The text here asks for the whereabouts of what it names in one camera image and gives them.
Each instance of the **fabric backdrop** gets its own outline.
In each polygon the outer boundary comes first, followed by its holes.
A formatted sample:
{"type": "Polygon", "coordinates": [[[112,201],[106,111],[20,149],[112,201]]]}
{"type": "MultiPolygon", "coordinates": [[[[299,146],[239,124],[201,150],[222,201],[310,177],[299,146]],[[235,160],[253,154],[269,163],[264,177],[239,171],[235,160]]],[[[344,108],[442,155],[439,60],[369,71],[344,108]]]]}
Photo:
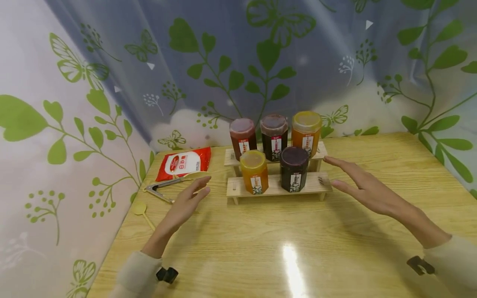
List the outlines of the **fabric backdrop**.
{"type": "Polygon", "coordinates": [[[228,145],[239,117],[314,110],[322,137],[408,130],[477,198],[475,1],[0,7],[0,285],[10,297],[84,297],[150,150],[228,145]],[[12,257],[26,240],[24,260],[12,257]]]}

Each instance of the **wooden display stand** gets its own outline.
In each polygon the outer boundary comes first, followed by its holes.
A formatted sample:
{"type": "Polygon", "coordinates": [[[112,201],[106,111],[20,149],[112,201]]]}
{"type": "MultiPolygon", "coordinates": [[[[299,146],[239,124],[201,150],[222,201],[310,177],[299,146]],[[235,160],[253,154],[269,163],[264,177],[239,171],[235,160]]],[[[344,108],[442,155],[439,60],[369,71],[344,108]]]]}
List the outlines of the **wooden display stand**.
{"type": "MultiPolygon", "coordinates": [[[[263,151],[262,144],[257,144],[257,149],[263,151]]],[[[226,149],[224,166],[232,166],[234,168],[235,174],[237,175],[237,177],[231,177],[227,180],[227,198],[233,198],[235,205],[238,205],[238,199],[240,197],[320,194],[319,200],[323,201],[325,199],[326,193],[332,191],[328,174],[326,174],[325,172],[319,172],[321,167],[321,161],[326,155],[327,152],[325,145],[323,141],[319,141],[317,152],[310,159],[306,183],[301,191],[296,193],[290,193],[281,187],[280,175],[269,175],[268,189],[260,195],[253,195],[245,189],[245,184],[243,183],[243,178],[241,177],[242,173],[240,171],[240,162],[235,158],[234,150],[226,149]]],[[[267,163],[276,164],[279,163],[279,161],[271,162],[267,160],[267,163]]]]}

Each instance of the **red packet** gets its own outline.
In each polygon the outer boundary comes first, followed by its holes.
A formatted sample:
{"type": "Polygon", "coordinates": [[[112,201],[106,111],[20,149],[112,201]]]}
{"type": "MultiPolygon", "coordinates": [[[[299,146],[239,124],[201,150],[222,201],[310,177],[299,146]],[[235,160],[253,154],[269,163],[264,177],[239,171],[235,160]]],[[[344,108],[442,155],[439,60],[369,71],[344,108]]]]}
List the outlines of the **red packet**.
{"type": "Polygon", "coordinates": [[[173,175],[182,177],[193,172],[207,171],[210,155],[210,147],[168,154],[164,156],[156,181],[171,180],[173,175]]]}

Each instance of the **black clip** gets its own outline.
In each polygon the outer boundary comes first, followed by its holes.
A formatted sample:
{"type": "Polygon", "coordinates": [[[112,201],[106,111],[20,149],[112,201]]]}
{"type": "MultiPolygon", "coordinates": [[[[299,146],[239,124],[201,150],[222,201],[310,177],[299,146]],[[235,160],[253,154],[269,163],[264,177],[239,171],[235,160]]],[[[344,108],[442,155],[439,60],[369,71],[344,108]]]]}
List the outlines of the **black clip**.
{"type": "Polygon", "coordinates": [[[424,274],[434,274],[436,272],[436,269],[423,259],[421,259],[419,256],[415,256],[410,258],[407,262],[407,265],[411,267],[418,275],[424,275],[424,274]]]}
{"type": "Polygon", "coordinates": [[[179,272],[174,268],[170,267],[169,269],[164,269],[161,267],[159,271],[156,273],[156,277],[158,281],[165,281],[168,284],[172,284],[176,277],[178,276],[179,272]]]}

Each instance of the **wooden shelf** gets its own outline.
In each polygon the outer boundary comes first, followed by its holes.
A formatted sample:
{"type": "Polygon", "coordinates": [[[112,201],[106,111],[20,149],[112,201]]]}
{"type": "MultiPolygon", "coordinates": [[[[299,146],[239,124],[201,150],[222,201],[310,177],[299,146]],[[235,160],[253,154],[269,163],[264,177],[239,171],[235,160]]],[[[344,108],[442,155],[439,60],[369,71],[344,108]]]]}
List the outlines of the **wooden shelf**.
{"type": "MultiPolygon", "coordinates": [[[[263,152],[263,145],[262,143],[257,144],[257,149],[263,152]]],[[[316,154],[310,158],[310,162],[315,160],[321,160],[327,155],[325,144],[323,141],[318,141],[318,149],[316,150],[316,154]]],[[[267,160],[268,164],[279,163],[280,161],[271,162],[267,160]]],[[[233,148],[229,148],[225,150],[225,161],[224,166],[239,166],[240,162],[235,158],[235,153],[233,148]]]]}
{"type": "Polygon", "coordinates": [[[270,196],[270,195],[304,195],[320,194],[319,200],[324,200],[326,193],[332,192],[328,174],[325,172],[308,172],[304,188],[300,192],[290,193],[280,186],[280,175],[269,175],[269,187],[261,195],[252,195],[245,189],[243,177],[231,177],[227,180],[227,197],[232,197],[236,205],[239,204],[238,198],[251,196],[270,196]]]}

